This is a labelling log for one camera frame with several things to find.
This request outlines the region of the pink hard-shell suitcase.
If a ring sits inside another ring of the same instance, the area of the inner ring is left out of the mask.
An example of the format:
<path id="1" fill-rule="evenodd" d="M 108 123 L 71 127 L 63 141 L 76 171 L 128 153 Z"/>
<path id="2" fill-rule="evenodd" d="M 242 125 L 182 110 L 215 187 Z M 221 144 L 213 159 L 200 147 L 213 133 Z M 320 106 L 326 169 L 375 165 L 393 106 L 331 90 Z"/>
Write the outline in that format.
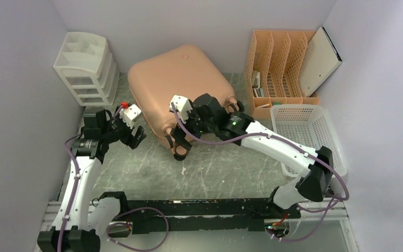
<path id="1" fill-rule="evenodd" d="M 182 45 L 134 64 L 128 72 L 128 83 L 145 122 L 157 141 L 171 153 L 175 153 L 176 145 L 166 136 L 177 124 L 169 110 L 175 95 L 194 101 L 208 93 L 225 108 L 237 105 L 232 85 L 194 45 Z"/>

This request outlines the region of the white plastic drawer organizer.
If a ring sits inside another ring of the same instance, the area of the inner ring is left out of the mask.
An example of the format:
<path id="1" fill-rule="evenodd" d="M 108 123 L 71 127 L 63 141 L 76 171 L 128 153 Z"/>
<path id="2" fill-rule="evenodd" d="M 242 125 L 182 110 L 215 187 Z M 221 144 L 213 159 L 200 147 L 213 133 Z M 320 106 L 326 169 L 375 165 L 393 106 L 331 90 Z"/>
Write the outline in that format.
<path id="1" fill-rule="evenodd" d="M 110 106 L 120 71 L 106 38 L 68 32 L 53 68 L 80 106 Z"/>

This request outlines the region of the orange plastic file rack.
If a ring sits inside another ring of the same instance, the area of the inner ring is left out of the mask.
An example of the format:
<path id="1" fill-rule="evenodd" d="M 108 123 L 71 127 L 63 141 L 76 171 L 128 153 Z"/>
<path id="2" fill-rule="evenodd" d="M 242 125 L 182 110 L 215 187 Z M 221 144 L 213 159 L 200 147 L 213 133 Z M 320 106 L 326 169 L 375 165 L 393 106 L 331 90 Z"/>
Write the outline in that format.
<path id="1" fill-rule="evenodd" d="M 250 114 L 258 119 L 271 117 L 273 106 L 282 104 L 318 105 L 316 92 L 302 93 L 301 67 L 314 31 L 254 30 L 243 77 Z"/>

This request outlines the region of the white plastic mesh basket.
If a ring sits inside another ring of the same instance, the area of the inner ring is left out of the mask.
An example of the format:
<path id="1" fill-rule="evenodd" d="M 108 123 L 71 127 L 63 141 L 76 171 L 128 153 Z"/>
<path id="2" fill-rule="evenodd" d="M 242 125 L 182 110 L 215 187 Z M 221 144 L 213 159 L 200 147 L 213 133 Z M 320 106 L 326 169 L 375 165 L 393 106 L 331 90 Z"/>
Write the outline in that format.
<path id="1" fill-rule="evenodd" d="M 341 145 L 326 111 L 319 105 L 282 104 L 270 109 L 273 131 L 301 145 L 332 150 L 333 167 L 347 180 Z"/>

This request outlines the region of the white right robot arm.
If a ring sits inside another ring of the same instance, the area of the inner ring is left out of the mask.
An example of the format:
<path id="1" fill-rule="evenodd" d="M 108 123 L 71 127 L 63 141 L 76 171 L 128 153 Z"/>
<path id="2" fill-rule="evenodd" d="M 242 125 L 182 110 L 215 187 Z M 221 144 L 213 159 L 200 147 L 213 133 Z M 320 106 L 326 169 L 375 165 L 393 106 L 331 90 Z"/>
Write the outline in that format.
<path id="1" fill-rule="evenodd" d="M 345 181 L 333 166 L 333 152 L 326 146 L 319 149 L 296 143 L 281 136 L 241 110 L 229 112 L 219 101 L 203 94 L 191 101 L 174 95 L 169 102 L 169 110 L 177 120 L 173 138 L 187 150 L 191 144 L 186 137 L 208 144 L 202 140 L 204 134 L 213 134 L 218 145 L 233 143 L 241 147 L 261 152 L 287 165 L 297 173 L 290 183 L 277 187 L 267 204 L 268 213 L 275 218 L 285 214 L 288 208 L 303 200 L 321 202 L 331 188 L 335 178 L 342 188 L 333 188 L 333 198 L 338 201 L 349 199 Z"/>

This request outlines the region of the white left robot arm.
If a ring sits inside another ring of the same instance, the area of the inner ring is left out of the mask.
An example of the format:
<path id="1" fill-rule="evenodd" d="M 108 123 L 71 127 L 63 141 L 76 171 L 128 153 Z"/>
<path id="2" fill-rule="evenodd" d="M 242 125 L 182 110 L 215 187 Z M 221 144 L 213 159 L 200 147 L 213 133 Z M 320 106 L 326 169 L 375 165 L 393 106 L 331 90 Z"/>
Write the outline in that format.
<path id="1" fill-rule="evenodd" d="M 65 148 L 70 156 L 70 173 L 60 209 L 49 230 L 41 231 L 37 245 L 41 251 L 99 251 L 109 223 L 124 220 L 129 213 L 123 192 L 106 192 L 93 211 L 91 192 L 101 173 L 109 145 L 121 142 L 136 149 L 145 139 L 144 128 L 135 126 L 142 111 L 127 102 L 111 113 L 103 107 L 83 114 L 78 135 Z"/>

